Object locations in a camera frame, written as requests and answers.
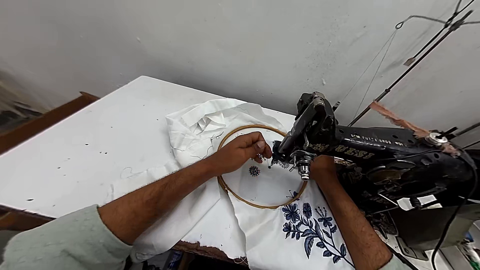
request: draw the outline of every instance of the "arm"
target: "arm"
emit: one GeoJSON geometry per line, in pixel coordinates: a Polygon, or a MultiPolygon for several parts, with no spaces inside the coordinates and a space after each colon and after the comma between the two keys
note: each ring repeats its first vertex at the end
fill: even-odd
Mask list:
{"type": "Polygon", "coordinates": [[[376,270],[387,264],[392,253],[338,181],[333,158],[317,157],[311,171],[311,178],[323,191],[356,269],[376,270]]]}
{"type": "Polygon", "coordinates": [[[135,239],[187,194],[257,154],[271,157],[262,134],[238,136],[210,157],[100,208],[92,205],[12,238],[0,270],[123,269],[135,239]]]}
{"type": "Polygon", "coordinates": [[[260,132],[241,135],[210,157],[139,188],[98,209],[103,223],[120,240],[132,244],[157,219],[208,179],[233,172],[248,159],[270,158],[272,150],[260,132]]]}

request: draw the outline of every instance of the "gray wall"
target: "gray wall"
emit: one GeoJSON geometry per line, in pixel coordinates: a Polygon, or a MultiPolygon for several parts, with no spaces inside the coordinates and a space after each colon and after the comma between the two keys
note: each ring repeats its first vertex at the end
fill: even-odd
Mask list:
{"type": "MultiPolygon", "coordinates": [[[[447,19],[455,2],[2,0],[0,70],[46,108],[148,75],[294,113],[303,92],[343,99],[398,22],[412,14],[447,19]]],[[[471,8],[480,21],[480,2],[471,8]]],[[[398,30],[360,110],[441,27],[412,19],[398,30]]],[[[479,31],[454,32],[384,104],[427,129],[480,121],[479,31]]],[[[338,109],[341,124],[354,117],[383,53],[338,109]]],[[[388,123],[369,113],[358,125],[388,123]]]]}

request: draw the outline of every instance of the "hand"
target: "hand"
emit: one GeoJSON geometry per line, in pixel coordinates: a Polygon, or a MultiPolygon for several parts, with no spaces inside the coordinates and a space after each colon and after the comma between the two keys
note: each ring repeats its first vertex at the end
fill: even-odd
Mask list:
{"type": "Polygon", "coordinates": [[[262,163],[262,159],[258,154],[266,158],[272,157],[272,150],[265,142],[262,133],[252,132],[240,135],[223,146],[216,153],[206,158],[215,176],[229,173],[240,168],[248,159],[254,159],[258,163],[262,163]]]}
{"type": "Polygon", "coordinates": [[[336,179],[336,166],[334,159],[330,156],[318,156],[310,164],[310,176],[312,179],[321,183],[322,179],[336,179]]]}

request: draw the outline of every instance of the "sewing machine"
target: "sewing machine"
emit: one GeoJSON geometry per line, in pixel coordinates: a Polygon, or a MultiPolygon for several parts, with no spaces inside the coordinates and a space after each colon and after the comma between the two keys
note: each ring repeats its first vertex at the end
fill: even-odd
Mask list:
{"type": "MultiPolygon", "coordinates": [[[[400,234],[404,239],[412,238],[408,230],[398,226],[401,222],[395,221],[398,211],[405,212],[397,200],[409,198],[414,211],[420,211],[424,206],[417,198],[436,195],[444,210],[435,215],[443,220],[452,213],[445,206],[458,205],[459,196],[464,197],[472,188],[475,162],[470,155],[457,146],[454,146],[457,156],[442,152],[441,145],[448,142],[449,134],[430,131],[427,137],[417,138],[412,130],[403,128],[341,126],[335,119],[334,109],[319,92],[302,94],[297,108],[292,129],[282,142],[275,142],[273,146],[272,164],[293,164],[291,169],[297,169],[300,177],[307,181],[310,161],[319,155],[335,157],[339,181],[384,237],[391,233],[400,234]]],[[[430,226],[427,221],[418,222],[430,226]]],[[[425,230],[434,236],[426,236],[428,239],[415,236],[407,243],[409,247],[421,251],[433,248],[432,238],[438,239],[441,231],[427,227],[425,230]]]]}

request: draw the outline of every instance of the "light green sleeve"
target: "light green sleeve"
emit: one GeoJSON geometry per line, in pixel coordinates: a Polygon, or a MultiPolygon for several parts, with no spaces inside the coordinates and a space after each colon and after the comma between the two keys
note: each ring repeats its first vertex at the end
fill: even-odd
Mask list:
{"type": "Polygon", "coordinates": [[[380,268],[380,270],[411,270],[411,268],[393,255],[390,261],[380,268]]]}
{"type": "Polygon", "coordinates": [[[92,205],[14,236],[0,270],[121,270],[131,249],[92,205]]]}

